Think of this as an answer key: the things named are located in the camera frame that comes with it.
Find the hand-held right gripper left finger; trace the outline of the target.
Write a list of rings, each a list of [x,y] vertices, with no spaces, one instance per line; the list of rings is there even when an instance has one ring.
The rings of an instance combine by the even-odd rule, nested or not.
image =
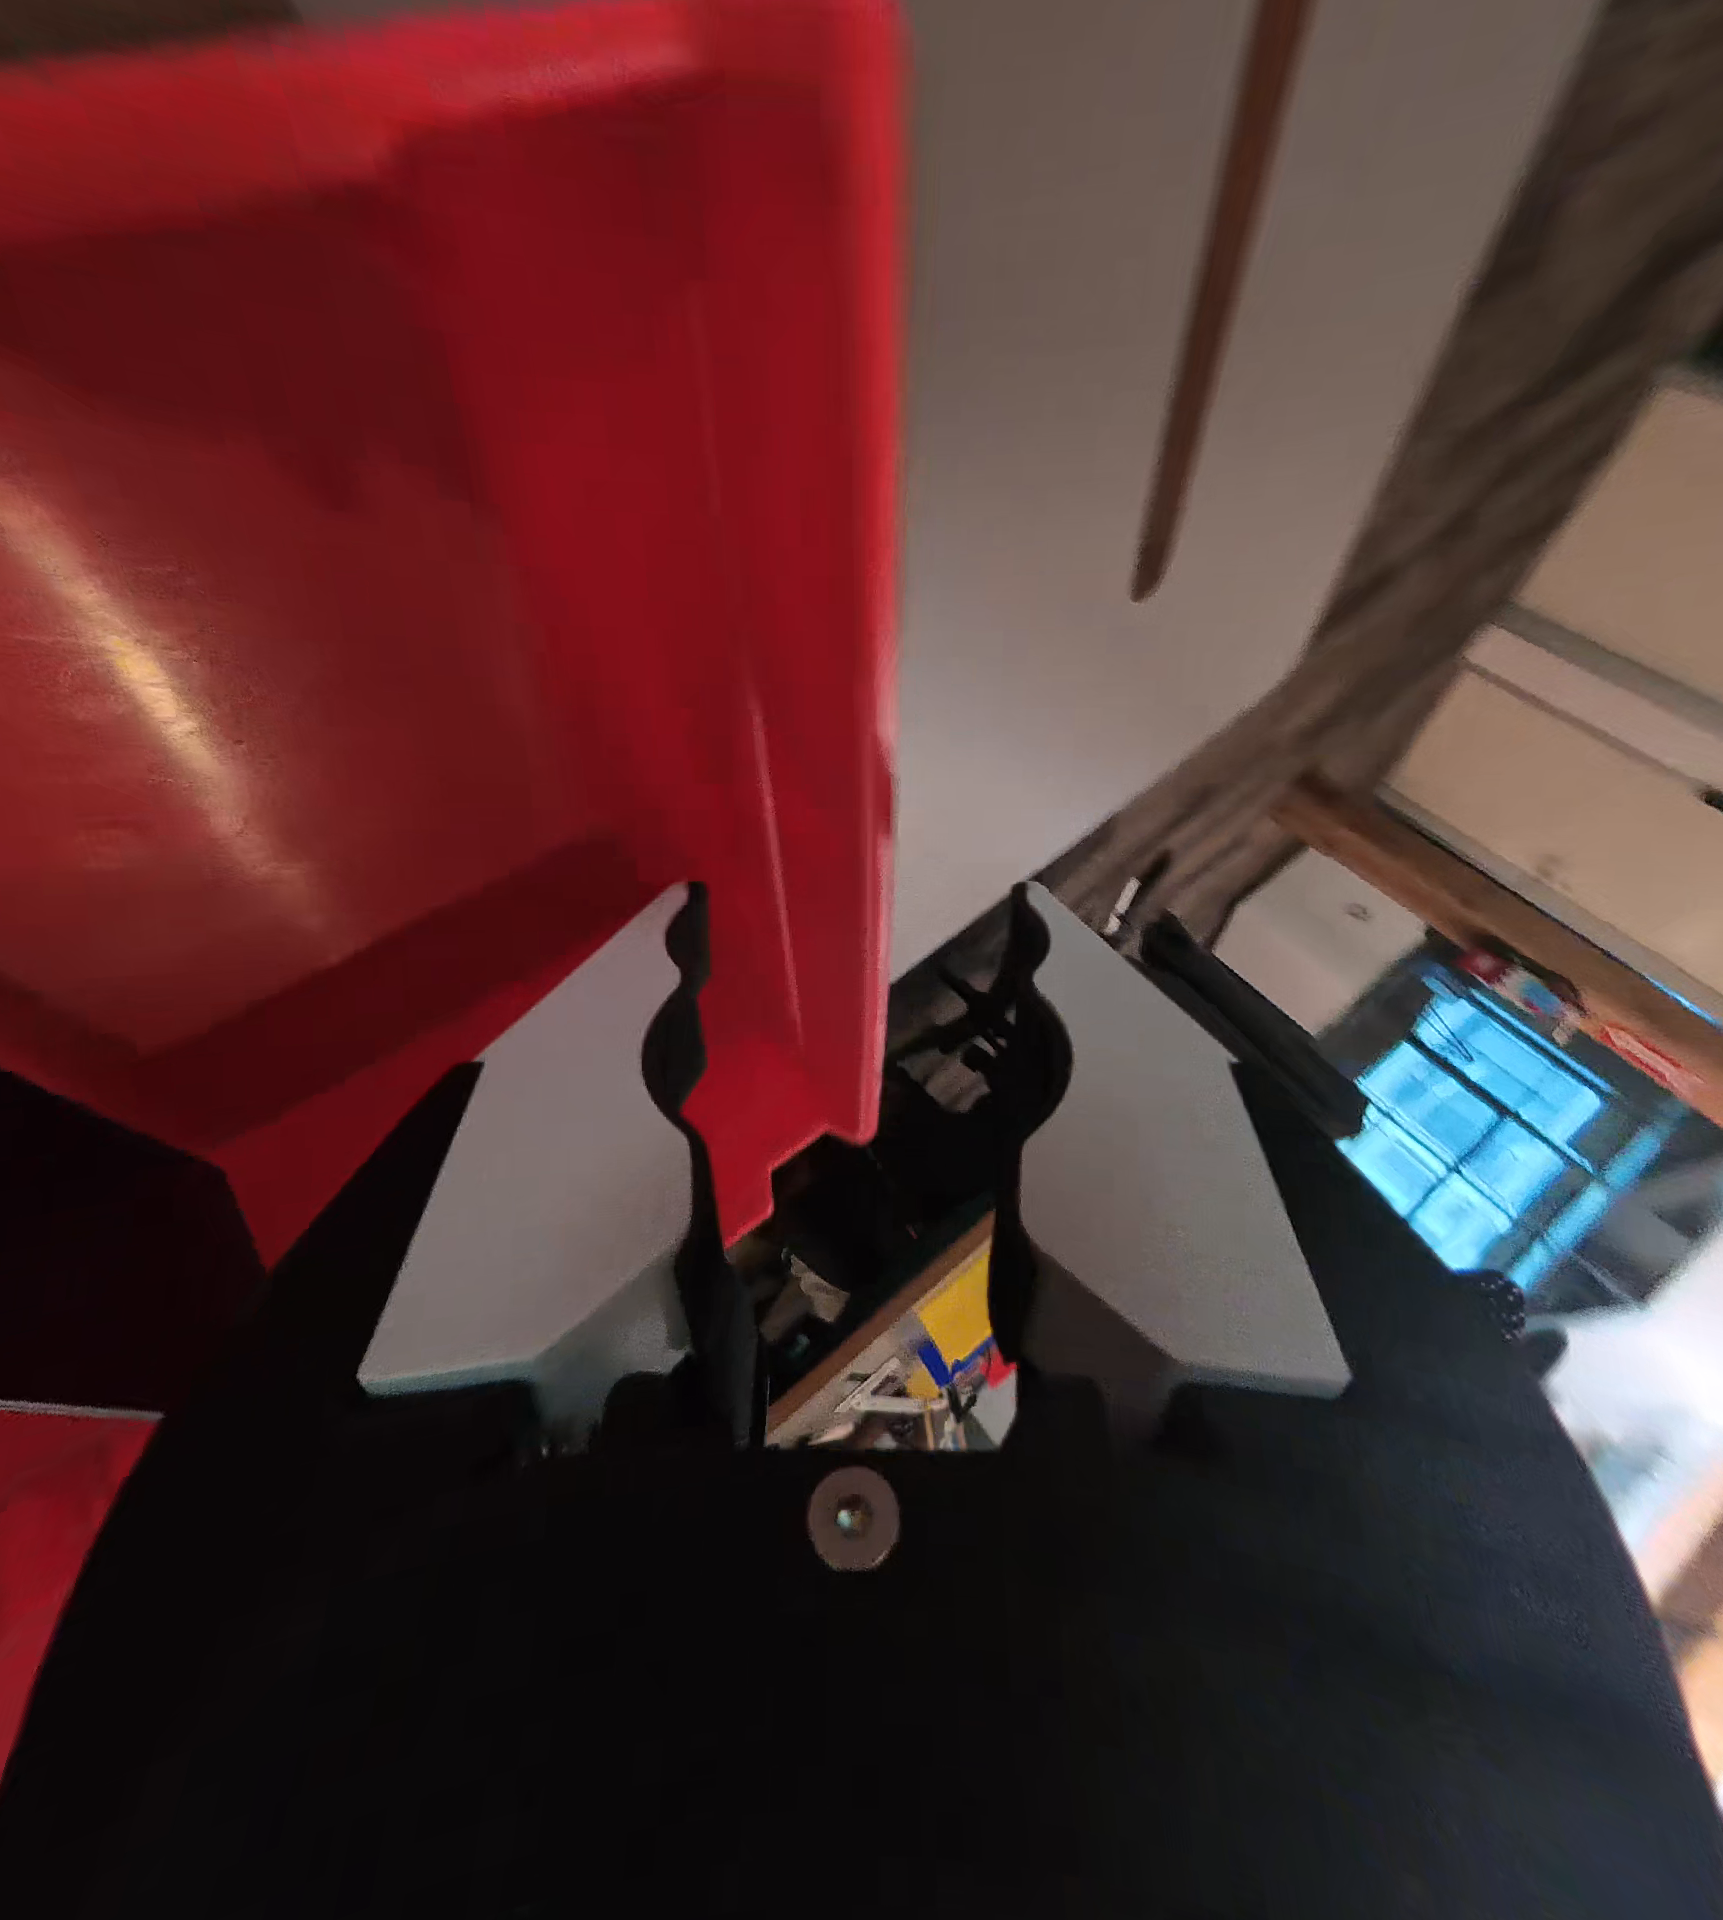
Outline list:
[[[487,1045],[365,1391],[515,1383],[585,1435],[623,1377],[675,1374],[707,1427],[759,1441],[759,1335],[699,1129],[709,905],[669,885]]]

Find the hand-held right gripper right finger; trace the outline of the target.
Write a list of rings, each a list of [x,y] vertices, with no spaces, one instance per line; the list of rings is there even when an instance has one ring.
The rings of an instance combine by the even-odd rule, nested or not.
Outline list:
[[[987,1302],[1015,1369],[1007,1444],[1151,1437],[1181,1387],[1329,1404],[1353,1382],[1243,1057],[1037,881],[987,992]]]

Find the red plastic bin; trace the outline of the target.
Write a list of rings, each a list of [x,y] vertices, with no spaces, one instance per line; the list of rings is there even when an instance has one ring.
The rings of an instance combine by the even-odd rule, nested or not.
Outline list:
[[[0,1915],[761,1910],[831,1571],[755,1314],[753,1446],[357,1372],[487,1045],[673,885],[727,1241],[873,1125],[901,165],[893,3],[0,66],[0,1069],[265,1270],[173,1408],[0,1404]]]

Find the wooden support beam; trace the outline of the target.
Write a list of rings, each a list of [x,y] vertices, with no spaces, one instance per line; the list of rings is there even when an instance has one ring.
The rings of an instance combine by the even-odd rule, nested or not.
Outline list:
[[[1581,1029],[1723,1129],[1723,1021],[1697,999],[1667,994],[1371,798],[1299,780],[1269,818],[1461,948],[1511,948],[1559,975]]]

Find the black bin divider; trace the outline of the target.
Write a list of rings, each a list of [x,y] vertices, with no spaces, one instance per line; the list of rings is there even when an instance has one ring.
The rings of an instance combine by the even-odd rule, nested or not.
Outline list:
[[[0,1068],[0,1404],[163,1414],[263,1287],[215,1166]]]

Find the white door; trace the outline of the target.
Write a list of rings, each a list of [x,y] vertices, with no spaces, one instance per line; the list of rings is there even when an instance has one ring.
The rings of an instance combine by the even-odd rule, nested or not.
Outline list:
[[[1723,706],[1723,379],[1651,391],[1515,602]]]
[[[1385,789],[1723,1009],[1723,810],[1687,780],[1463,674]]]

